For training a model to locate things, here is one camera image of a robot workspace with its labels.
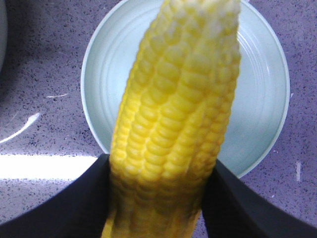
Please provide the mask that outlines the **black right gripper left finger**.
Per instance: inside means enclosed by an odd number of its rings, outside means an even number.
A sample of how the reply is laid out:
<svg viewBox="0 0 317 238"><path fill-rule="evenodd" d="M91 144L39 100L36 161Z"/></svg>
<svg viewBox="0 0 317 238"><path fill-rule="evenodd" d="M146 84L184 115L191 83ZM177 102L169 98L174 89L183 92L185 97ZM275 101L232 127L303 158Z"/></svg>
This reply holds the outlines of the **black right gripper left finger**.
<svg viewBox="0 0 317 238"><path fill-rule="evenodd" d="M74 182L0 227L2 238L100 238L108 216L109 155Z"/></svg>

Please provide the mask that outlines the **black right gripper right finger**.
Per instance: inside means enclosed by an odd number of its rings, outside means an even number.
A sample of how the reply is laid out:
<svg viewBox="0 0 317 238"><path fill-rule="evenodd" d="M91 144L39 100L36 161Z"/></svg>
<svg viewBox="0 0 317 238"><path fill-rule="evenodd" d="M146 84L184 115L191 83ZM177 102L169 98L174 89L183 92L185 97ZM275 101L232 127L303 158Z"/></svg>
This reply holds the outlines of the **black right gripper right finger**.
<svg viewBox="0 0 317 238"><path fill-rule="evenodd" d="M315 238L315 227L275 207L217 161L202 201L210 238Z"/></svg>

